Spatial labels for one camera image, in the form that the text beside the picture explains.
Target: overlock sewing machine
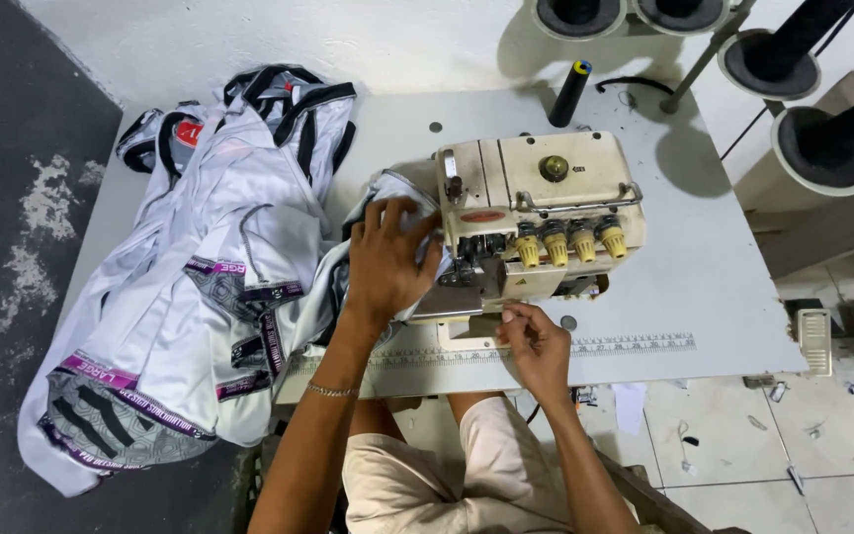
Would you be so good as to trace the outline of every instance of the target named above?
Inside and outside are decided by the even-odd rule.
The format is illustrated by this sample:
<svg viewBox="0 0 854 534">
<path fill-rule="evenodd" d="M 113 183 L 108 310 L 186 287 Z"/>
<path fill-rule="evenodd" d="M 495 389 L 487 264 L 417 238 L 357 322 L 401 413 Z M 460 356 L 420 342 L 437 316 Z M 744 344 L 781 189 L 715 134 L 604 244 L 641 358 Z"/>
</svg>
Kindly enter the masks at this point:
<svg viewBox="0 0 854 534">
<path fill-rule="evenodd" d="M 644 246 L 641 189 L 609 132 L 481 139 L 434 159 L 454 263 L 412 321 L 436 322 L 445 349 L 491 346 L 506 302 L 597 296 Z"/>
</svg>

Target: left hand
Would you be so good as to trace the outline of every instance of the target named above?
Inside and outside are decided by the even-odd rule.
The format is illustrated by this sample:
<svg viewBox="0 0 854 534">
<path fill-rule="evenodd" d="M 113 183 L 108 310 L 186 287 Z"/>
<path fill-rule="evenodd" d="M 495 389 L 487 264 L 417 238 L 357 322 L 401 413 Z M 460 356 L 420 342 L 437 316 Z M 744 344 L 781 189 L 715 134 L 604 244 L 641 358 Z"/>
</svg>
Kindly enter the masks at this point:
<svg viewBox="0 0 854 534">
<path fill-rule="evenodd" d="M 420 265 L 416 255 L 423 238 L 440 226 L 440 212 L 419 221 L 411 230 L 402 231 L 401 215 L 417 210 L 417 203 L 408 197 L 377 200 L 367 205 L 364 222 L 351 227 L 348 252 L 351 268 L 345 306 L 355 307 L 373 320 L 387 324 L 433 286 L 443 257 L 439 239 L 431 240 Z"/>
</svg>

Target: white table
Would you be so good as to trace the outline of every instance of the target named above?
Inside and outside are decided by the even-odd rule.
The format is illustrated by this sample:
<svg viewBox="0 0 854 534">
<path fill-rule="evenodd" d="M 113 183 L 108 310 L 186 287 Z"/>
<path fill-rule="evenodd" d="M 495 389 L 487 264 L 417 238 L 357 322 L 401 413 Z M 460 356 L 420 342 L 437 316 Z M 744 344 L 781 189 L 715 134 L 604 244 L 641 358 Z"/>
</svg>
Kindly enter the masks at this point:
<svg viewBox="0 0 854 534">
<path fill-rule="evenodd" d="M 622 91 L 638 103 L 629 109 Z M 571 125 L 552 128 L 544 90 L 497 90 L 361 97 L 358 133 L 326 202 L 333 225 L 365 183 L 393 167 L 436 188 L 430 155 L 471 139 L 543 135 L 576 128 L 613 133 L 644 191 L 647 245 L 611 274 L 594 301 L 552 298 L 540 305 L 557 322 L 576 319 L 572 384 L 805 370 L 789 319 L 769 278 L 729 180 L 688 95 L 675 115 L 662 93 L 644 87 L 588 88 Z M 129 105 L 123 128 L 147 106 Z M 442 130 L 433 133 L 431 123 Z M 89 273 L 130 231 L 145 175 L 112 158 L 68 288 L 77 297 Z M 317 361 L 296 358 L 279 391 L 295 402 Z M 508 353 L 441 354 L 435 327 L 407 327 L 375 352 L 362 396 L 435 395 L 520 387 Z"/>
</svg>

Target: measuring tape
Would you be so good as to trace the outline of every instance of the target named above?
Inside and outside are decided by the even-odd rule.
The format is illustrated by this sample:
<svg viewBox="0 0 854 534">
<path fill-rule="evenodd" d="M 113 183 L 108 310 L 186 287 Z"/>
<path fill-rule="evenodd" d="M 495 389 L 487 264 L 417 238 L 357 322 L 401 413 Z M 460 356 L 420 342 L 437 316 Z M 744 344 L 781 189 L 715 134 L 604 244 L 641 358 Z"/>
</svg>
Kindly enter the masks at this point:
<svg viewBox="0 0 854 534">
<path fill-rule="evenodd" d="M 571 357 L 648 355 L 654 353 L 687 353 L 697 350 L 694 334 L 613 335 L 572 339 Z M 447 352 L 440 347 L 415 349 L 386 349 L 374 351 L 368 360 L 369 370 L 407 370 L 477 365 L 512 359 L 509 349 Z M 289 374 L 314 374 L 322 362 L 321 356 L 293 356 Z"/>
</svg>

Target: foot pedal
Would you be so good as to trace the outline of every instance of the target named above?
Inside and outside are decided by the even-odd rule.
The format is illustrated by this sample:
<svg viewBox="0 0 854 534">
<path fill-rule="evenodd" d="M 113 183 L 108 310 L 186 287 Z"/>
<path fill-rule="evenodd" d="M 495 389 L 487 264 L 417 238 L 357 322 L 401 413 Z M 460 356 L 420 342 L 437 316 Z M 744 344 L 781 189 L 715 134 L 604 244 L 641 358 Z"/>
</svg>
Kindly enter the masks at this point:
<svg viewBox="0 0 854 534">
<path fill-rule="evenodd" d="M 832 329 L 828 310 L 796 313 L 799 350 L 810 364 L 805 376 L 832 376 Z"/>
</svg>

